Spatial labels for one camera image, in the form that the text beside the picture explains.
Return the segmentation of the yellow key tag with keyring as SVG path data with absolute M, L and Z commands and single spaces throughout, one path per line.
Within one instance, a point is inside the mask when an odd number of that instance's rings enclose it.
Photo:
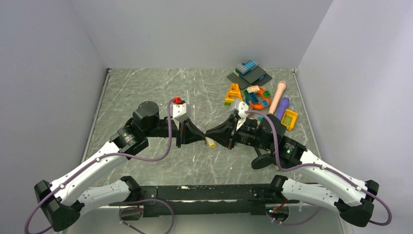
M 209 146 L 209 148 L 215 148 L 216 147 L 216 142 L 211 138 L 206 137 L 206 143 Z

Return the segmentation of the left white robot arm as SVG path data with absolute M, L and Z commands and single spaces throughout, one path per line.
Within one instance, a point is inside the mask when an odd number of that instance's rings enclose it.
M 171 148 L 173 138 L 177 147 L 203 141 L 205 134 L 190 117 L 190 107 L 178 98 L 168 102 L 165 118 L 159 117 L 157 103 L 142 102 L 93 156 L 61 178 L 37 183 L 34 189 L 38 208 L 50 228 L 60 232 L 91 210 L 113 203 L 132 205 L 141 200 L 141 187 L 131 176 L 123 176 L 107 186 L 93 184 L 117 166 L 138 159 L 138 154 L 148 147 L 150 137 L 166 138 L 167 149 Z

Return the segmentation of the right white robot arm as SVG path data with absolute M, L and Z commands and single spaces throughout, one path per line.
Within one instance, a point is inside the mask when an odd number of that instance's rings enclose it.
M 300 200 L 331 209 L 354 226 L 365 227 L 372 223 L 379 184 L 342 173 L 301 143 L 285 136 L 285 131 L 286 127 L 272 114 L 261 121 L 231 114 L 224 123 L 207 130 L 206 137 L 228 149 L 239 143 L 269 150 L 268 154 L 257 156 L 251 162 L 252 169 L 273 164 L 282 172 L 297 171 L 319 184 L 319 187 L 307 186 L 276 175 L 268 190 L 272 201 Z

